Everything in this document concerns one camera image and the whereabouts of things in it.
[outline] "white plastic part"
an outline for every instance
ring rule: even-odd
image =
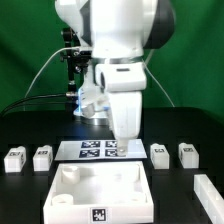
[[[26,149],[23,146],[12,148],[4,158],[5,172],[21,172],[26,162]]]
[[[151,145],[150,158],[155,169],[169,169],[170,155],[164,145]]]
[[[91,62],[84,72],[84,82],[78,91],[79,109],[74,111],[75,116],[91,119],[107,119],[104,107],[108,107],[108,100],[101,92],[101,88],[94,84]]]
[[[224,200],[207,175],[194,176],[194,191],[213,224],[224,224]]]
[[[64,184],[77,184],[80,180],[80,170],[77,166],[68,166],[62,169],[62,182]]]
[[[39,147],[33,157],[34,171],[49,171],[52,161],[52,147],[49,145]]]
[[[138,137],[141,123],[141,92],[108,93],[110,104],[109,121],[115,139],[118,155],[127,154],[128,141]]]
[[[108,92],[143,90],[146,88],[143,63],[98,64],[96,82]]]
[[[55,8],[62,21],[67,23],[76,32],[81,46],[88,44],[81,38],[83,36],[83,18],[80,9],[88,0],[56,0]]]
[[[91,34],[94,58],[143,55],[156,13],[157,0],[92,0]]]
[[[52,198],[53,206],[73,205],[73,196],[70,194],[59,194]]]
[[[199,154],[192,144],[181,143],[178,155],[183,168],[196,169],[199,167]]]
[[[62,182],[62,170],[68,166],[79,168],[78,183]],[[44,205],[45,224],[152,223],[153,218],[142,162],[60,164]]]

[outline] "white container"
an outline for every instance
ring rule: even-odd
[[[60,164],[44,223],[151,223],[153,209],[142,162]]]

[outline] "small white block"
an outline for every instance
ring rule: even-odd
[[[194,191],[212,223],[224,223],[224,200],[205,175],[194,176]]]
[[[199,167],[199,155],[192,144],[181,143],[179,145],[178,154],[185,169]]]
[[[53,160],[52,147],[39,147],[33,157],[34,171],[49,171]]]
[[[169,169],[170,155],[164,145],[153,144],[150,146],[150,157],[155,169]]]
[[[26,162],[26,149],[22,146],[12,148],[4,158],[5,172],[21,172],[23,165]]]

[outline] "black cable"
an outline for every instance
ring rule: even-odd
[[[59,98],[59,97],[66,97],[65,93],[61,93],[61,94],[50,94],[50,95],[40,95],[40,96],[31,96],[31,97],[27,97],[21,100],[18,100],[12,104],[10,104],[9,106],[7,106],[5,109],[3,109],[0,113],[0,117],[3,117],[4,114],[9,111],[14,109],[17,106],[20,106],[21,104],[24,106],[24,102],[27,101],[31,101],[31,100],[38,100],[38,99],[51,99],[51,98]]]
[[[26,103],[24,104],[18,104],[13,107],[8,108],[8,110],[4,111],[4,114],[2,114],[1,117],[3,117],[7,112],[10,110],[13,110],[17,107],[22,107],[22,106],[38,106],[38,105],[59,105],[59,104],[65,104],[65,102],[38,102],[38,103]]]

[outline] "white tray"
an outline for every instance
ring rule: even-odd
[[[141,159],[147,158],[141,139],[133,139],[128,143],[126,156],[117,155],[115,140],[62,141],[56,161],[96,160],[96,159]]]
[[[142,162],[60,164],[44,223],[151,223],[153,208]]]

